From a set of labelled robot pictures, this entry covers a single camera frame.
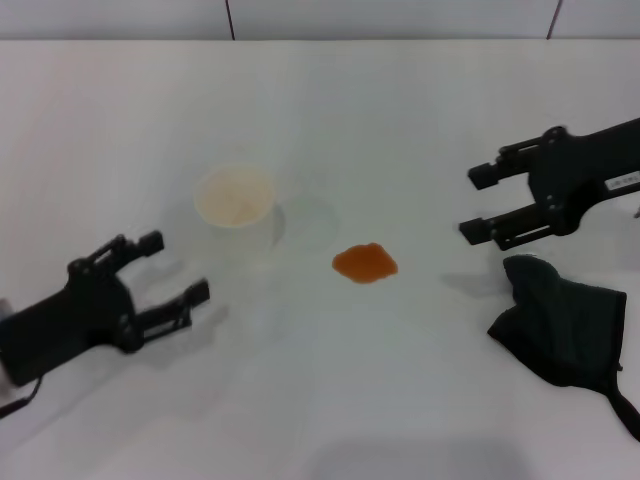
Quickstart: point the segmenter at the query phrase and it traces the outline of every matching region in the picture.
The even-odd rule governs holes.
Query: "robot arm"
[[[160,232],[137,243],[119,235],[71,262],[61,291],[0,322],[0,363],[7,377],[18,387],[38,380],[30,397],[0,408],[0,418],[28,404],[46,373],[90,348],[111,345],[130,354],[191,325],[191,309],[209,299],[206,280],[164,305],[136,313],[129,290],[116,275],[162,249]]]
[[[471,245],[494,240],[501,250],[549,235],[569,235],[593,205],[640,190],[640,119],[583,137],[555,127],[503,147],[494,164],[469,170],[478,190],[529,174],[533,205],[461,223]]]

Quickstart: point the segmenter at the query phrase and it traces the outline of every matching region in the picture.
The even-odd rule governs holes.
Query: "orange stain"
[[[356,245],[336,255],[333,269],[355,283],[373,283],[398,273],[398,265],[377,243]]]

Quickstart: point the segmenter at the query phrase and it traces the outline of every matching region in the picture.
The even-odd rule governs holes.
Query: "dark fabric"
[[[605,395],[640,441],[640,415],[618,390],[627,295],[564,280],[529,255],[504,260],[516,306],[498,317],[489,335],[542,379]]]

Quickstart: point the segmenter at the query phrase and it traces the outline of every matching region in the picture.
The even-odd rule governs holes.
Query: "white table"
[[[467,169],[566,124],[640,116],[637,42],[0,43],[0,293],[23,308],[68,261],[160,228],[124,276],[140,305],[200,275],[191,333],[96,350],[0,424],[3,480],[628,479],[640,446],[606,399],[551,387],[485,331],[512,305],[493,244],[455,225],[530,203]],[[275,172],[268,251],[195,214],[215,164]],[[640,404],[638,196],[535,251],[629,293],[620,387]],[[336,253],[382,244],[359,286]]]

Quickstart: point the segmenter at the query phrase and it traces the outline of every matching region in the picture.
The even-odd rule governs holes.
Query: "white wall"
[[[554,38],[584,37],[640,37],[640,0],[565,0]]]
[[[0,39],[231,38],[224,0],[0,0]]]
[[[239,40],[544,38],[557,0],[230,0],[230,4]]]

